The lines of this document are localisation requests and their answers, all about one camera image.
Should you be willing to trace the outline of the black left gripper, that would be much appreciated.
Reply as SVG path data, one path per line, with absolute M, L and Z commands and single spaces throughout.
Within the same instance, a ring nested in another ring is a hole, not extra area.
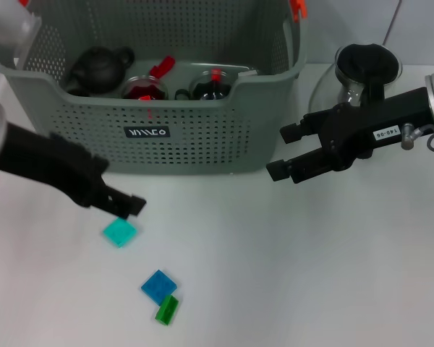
M 58 135 L 44 137 L 8 123 L 0 171 L 47 184 L 82 207 L 96 207 L 119 218 L 138 216 L 146 200 L 107 187 L 107 160 Z

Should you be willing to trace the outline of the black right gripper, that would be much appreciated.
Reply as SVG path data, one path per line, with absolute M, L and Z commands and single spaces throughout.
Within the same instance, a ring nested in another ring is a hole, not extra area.
M 280 128 L 285 143 L 316 134 L 321 148 L 289 160 L 266 165 L 273 181 L 291 178 L 301 183 L 330 171 L 343 171 L 363 153 L 397 143 L 398 135 L 384 140 L 376 132 L 389 127 L 433 124 L 427 89 L 396 95 L 368 106 L 341 103 L 324 111 L 307 114 L 299 123 Z

